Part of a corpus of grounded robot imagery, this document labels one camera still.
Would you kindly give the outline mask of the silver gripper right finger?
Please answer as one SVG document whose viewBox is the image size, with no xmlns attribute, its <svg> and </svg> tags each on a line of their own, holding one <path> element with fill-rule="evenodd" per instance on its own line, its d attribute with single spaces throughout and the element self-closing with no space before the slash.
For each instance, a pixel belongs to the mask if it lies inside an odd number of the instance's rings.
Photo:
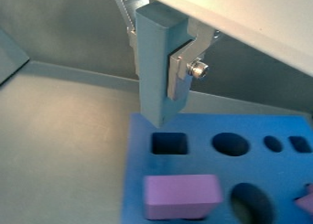
<svg viewBox="0 0 313 224">
<path fill-rule="evenodd" d="M 173 101 L 187 95 L 192 79 L 206 76 L 204 53 L 220 36 L 218 29 L 192 17 L 187 34 L 192 39 L 168 57 L 167 97 Z"/>
</svg>

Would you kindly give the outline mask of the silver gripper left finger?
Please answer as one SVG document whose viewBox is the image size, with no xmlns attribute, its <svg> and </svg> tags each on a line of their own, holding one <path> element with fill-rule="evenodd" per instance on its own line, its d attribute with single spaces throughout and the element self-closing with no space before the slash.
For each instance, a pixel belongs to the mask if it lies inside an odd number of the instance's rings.
<svg viewBox="0 0 313 224">
<path fill-rule="evenodd" d="M 115 0 L 124 20 L 129 45 L 135 46 L 135 10 L 149 3 L 149 0 Z"/>
</svg>

